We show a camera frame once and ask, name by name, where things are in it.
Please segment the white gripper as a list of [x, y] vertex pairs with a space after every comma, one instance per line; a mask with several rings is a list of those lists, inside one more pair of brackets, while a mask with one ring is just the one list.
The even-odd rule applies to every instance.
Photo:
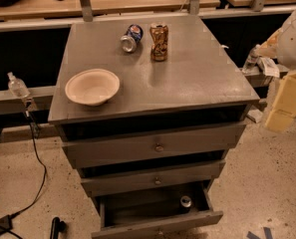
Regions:
[[[296, 9], [280, 28], [276, 54], [280, 64], [296, 70]], [[287, 74], [280, 81], [273, 109], [292, 118], [296, 117], [296, 71]]]

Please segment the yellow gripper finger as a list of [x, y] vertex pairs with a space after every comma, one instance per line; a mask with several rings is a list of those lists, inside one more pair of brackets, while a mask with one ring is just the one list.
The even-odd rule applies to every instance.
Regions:
[[265, 127], [271, 131], [281, 132], [290, 126], [293, 118], [282, 111], [272, 111], [266, 120]]

